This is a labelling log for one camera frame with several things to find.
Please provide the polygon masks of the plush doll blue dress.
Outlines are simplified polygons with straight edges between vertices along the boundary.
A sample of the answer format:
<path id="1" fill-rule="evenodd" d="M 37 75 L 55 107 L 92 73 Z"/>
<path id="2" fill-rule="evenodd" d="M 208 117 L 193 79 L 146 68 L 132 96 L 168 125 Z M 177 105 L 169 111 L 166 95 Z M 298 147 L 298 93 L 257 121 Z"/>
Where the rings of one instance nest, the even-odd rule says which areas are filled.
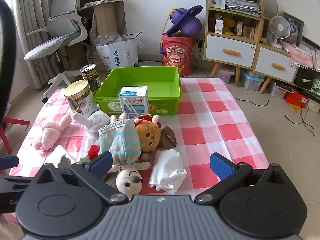
<path id="1" fill-rule="evenodd" d="M 141 151 L 133 119 L 128 119 L 125 113 L 119 117 L 112 115 L 110 122 L 99 128 L 98 133 L 101 151 L 112 155 L 109 172 L 117 174 L 117 190 L 128 198 L 139 194 L 143 186 L 140 171 L 148 170 L 151 164 L 137 161 Z"/>

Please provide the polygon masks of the white glove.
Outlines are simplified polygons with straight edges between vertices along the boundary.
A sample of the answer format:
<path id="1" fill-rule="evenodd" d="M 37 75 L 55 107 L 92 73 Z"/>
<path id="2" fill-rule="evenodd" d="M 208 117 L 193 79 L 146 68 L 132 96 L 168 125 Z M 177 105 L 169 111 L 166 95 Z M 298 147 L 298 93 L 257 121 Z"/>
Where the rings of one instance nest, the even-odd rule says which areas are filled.
<path id="1" fill-rule="evenodd" d="M 85 144 L 87 147 L 91 147 L 92 145 L 98 145 L 98 130 L 103 126 L 108 125 L 111 117 L 103 111 L 98 110 L 89 117 L 86 117 L 80 113 L 74 113 L 73 119 L 85 127 L 87 137 Z"/>

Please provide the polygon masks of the pink plush bunny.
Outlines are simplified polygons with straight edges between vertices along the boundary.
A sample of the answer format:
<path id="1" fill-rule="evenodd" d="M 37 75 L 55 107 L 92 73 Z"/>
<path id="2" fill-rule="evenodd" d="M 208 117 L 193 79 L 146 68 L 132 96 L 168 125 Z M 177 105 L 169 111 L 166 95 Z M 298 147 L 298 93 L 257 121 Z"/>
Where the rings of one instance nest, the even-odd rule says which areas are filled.
<path id="1" fill-rule="evenodd" d="M 65 114 L 59 122 L 48 122 L 41 128 L 41 136 L 35 142 L 36 150 L 49 150 L 60 139 L 62 132 L 69 126 L 72 118 L 69 113 Z"/>

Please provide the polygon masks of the hamburger plush toy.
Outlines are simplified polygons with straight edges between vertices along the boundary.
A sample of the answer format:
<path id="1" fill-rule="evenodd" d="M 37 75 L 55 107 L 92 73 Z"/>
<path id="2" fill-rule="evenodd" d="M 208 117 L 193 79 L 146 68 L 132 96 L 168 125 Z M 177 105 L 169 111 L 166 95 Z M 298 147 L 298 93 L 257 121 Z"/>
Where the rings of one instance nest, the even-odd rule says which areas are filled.
<path id="1" fill-rule="evenodd" d="M 161 124 L 159 115 L 144 115 L 134 119 L 136 132 L 139 137 L 142 152 L 154 151 L 160 143 Z"/>

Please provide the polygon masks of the brown oval pouch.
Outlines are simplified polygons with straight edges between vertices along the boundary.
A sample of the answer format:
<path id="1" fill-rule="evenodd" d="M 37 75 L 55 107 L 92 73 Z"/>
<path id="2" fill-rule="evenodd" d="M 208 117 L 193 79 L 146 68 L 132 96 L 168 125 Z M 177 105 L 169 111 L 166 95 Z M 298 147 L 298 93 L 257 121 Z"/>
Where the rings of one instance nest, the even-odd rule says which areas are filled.
<path id="1" fill-rule="evenodd" d="M 176 145 L 177 145 L 175 133 L 168 126 L 165 126 L 162 129 L 162 132 L 161 132 L 161 145 L 166 150 L 170 150 L 170 149 L 176 147 Z"/>

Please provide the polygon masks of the red small plush piece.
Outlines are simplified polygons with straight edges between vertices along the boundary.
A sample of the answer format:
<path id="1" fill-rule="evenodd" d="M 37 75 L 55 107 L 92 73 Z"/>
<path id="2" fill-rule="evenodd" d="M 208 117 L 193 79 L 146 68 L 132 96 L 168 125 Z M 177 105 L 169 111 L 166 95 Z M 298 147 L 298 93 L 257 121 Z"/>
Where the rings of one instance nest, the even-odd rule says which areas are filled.
<path id="1" fill-rule="evenodd" d="M 92 145 L 88 150 L 88 157 L 90 160 L 95 159 L 100 152 L 100 147 L 98 145 Z"/>

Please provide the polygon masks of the pink checkered tablecloth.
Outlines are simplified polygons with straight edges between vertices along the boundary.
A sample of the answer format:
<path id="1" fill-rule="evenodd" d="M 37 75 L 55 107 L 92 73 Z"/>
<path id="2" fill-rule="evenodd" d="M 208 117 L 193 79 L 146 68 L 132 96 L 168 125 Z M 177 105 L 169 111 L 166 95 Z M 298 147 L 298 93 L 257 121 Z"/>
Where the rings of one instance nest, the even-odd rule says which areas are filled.
<path id="1" fill-rule="evenodd" d="M 245 162 L 253 168 L 268 167 L 257 137 L 222 80 L 184 77 L 181 87 L 178 114 L 160 118 L 161 125 L 170 127 L 175 133 L 176 150 L 187 171 L 178 194 L 195 196 L 218 183 L 218 177 L 209 166 L 210 155 L 214 152 L 234 163 Z M 20 163 L 10 170 L 12 176 L 32 177 L 38 172 L 49 154 L 34 148 L 41 126 L 59 121 L 69 111 L 63 90 L 56 90 L 37 111 L 33 126 L 17 154 Z"/>

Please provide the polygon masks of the blue white milk carton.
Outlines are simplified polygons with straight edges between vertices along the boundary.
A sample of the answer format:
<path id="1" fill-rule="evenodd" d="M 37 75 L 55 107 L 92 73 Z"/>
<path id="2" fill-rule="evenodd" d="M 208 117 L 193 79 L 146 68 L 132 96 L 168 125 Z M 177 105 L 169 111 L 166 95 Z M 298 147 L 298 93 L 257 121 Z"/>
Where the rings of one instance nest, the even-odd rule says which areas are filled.
<path id="1" fill-rule="evenodd" d="M 119 100 L 122 112 L 129 119 L 149 114 L 147 86 L 124 86 L 119 92 Z"/>

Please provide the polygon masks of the clear storage box blue lid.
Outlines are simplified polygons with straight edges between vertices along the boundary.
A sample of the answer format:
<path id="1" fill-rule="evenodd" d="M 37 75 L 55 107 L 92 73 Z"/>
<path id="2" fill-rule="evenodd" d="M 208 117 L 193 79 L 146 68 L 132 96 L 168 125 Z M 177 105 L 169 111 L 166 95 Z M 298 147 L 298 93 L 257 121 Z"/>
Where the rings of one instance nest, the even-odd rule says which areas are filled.
<path id="1" fill-rule="evenodd" d="M 258 91 L 265 80 L 264 76 L 255 74 L 248 69 L 244 69 L 241 72 L 241 74 L 241 78 L 243 79 L 244 83 L 244 88 L 246 90 Z"/>

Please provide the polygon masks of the low wooden drawer cabinet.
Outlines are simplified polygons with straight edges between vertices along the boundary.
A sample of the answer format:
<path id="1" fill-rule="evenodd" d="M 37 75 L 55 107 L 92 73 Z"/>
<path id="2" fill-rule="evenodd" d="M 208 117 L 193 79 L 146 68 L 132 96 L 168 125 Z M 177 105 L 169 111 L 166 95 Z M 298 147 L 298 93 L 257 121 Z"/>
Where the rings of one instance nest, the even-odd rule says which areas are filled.
<path id="1" fill-rule="evenodd" d="M 291 56 L 288 52 L 268 43 L 257 45 L 252 70 L 255 74 L 265 77 L 259 90 L 261 94 L 272 80 L 292 85 L 298 71 L 296 66 L 291 66 Z"/>

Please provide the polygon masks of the white round floor scale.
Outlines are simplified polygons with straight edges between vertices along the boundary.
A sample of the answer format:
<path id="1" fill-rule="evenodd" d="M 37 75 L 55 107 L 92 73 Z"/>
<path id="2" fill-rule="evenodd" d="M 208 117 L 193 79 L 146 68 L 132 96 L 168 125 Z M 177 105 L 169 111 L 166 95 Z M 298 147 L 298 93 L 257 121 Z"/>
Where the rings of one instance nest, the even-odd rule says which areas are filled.
<path id="1" fill-rule="evenodd" d="M 150 67 L 150 66 L 162 66 L 163 63 L 159 61 L 140 61 L 138 63 L 139 67 Z"/>

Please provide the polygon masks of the white blue paper bag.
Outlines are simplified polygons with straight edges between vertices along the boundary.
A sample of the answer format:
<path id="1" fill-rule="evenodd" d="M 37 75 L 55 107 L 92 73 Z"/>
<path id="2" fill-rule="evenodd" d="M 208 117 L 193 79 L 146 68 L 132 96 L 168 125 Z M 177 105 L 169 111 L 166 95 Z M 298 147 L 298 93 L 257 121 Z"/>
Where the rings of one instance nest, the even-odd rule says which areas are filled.
<path id="1" fill-rule="evenodd" d="M 138 36 L 141 34 L 111 32 L 95 38 L 94 46 L 107 71 L 118 67 L 134 67 L 138 64 L 138 48 L 144 48 Z"/>

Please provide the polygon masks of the white desk fan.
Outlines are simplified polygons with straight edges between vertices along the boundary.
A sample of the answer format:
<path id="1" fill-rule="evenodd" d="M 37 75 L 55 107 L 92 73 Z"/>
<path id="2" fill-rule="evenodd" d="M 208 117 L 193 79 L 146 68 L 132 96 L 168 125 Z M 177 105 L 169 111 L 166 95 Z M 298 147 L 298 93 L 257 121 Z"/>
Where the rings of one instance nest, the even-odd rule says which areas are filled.
<path id="1" fill-rule="evenodd" d="M 281 49 L 283 46 L 278 43 L 278 40 L 286 39 L 290 33 L 291 27 L 287 19 L 285 19 L 283 16 L 274 16 L 268 25 L 268 43 L 276 48 Z"/>

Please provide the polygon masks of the wooden shelf cabinet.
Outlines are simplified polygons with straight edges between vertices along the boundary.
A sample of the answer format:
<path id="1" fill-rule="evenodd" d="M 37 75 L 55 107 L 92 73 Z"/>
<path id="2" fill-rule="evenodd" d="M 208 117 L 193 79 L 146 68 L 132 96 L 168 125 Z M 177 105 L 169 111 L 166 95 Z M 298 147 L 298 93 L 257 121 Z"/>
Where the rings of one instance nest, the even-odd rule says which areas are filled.
<path id="1" fill-rule="evenodd" d="M 264 0 L 206 0 L 204 53 L 213 62 L 211 76 L 222 66 L 253 70 L 264 25 Z"/>

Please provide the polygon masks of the red stool frame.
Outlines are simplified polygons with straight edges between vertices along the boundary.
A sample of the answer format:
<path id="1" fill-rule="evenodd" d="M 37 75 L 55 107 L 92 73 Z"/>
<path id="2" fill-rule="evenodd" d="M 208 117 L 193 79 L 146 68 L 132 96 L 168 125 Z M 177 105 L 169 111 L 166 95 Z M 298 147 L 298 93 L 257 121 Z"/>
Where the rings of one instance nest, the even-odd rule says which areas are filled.
<path id="1" fill-rule="evenodd" d="M 16 155 L 31 128 L 30 121 L 6 118 L 1 124 L 1 157 Z"/>

